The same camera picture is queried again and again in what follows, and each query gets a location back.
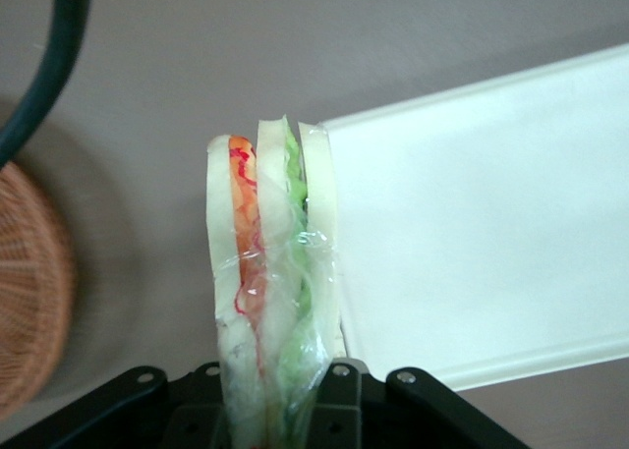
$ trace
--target gray table surface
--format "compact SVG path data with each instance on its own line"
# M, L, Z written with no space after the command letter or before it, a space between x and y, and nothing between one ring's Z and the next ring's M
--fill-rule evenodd
M0 0L0 121L50 0ZM65 358L4 440L135 365L216 357L205 145L259 118L317 122L629 41L629 0L93 0L85 48L20 155L81 268ZM629 361L463 392L539 448L629 444Z

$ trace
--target sandwich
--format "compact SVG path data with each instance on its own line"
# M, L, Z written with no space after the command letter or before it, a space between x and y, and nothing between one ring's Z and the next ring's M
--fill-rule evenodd
M207 149L207 234L235 449L298 448L337 340L337 204L327 133L260 121Z

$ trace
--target plastic wrap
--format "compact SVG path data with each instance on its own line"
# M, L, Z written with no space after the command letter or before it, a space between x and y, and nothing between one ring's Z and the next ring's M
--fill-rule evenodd
M238 137L208 148L215 318L235 449L303 447L315 390L342 354L329 144L320 128L300 130L304 158L285 119L260 122L257 155Z

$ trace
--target tomato slice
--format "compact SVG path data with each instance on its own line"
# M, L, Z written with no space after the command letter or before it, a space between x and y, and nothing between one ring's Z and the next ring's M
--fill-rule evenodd
M240 289L234 307L247 317L256 334L257 367L262 374L259 323L264 308L266 266L257 206L256 152L246 138L229 139L229 167L240 267Z

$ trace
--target wicker basket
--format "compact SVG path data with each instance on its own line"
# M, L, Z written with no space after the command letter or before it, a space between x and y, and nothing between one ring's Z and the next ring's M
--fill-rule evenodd
M0 171L0 420L30 400L59 363L75 263L45 195L15 164Z

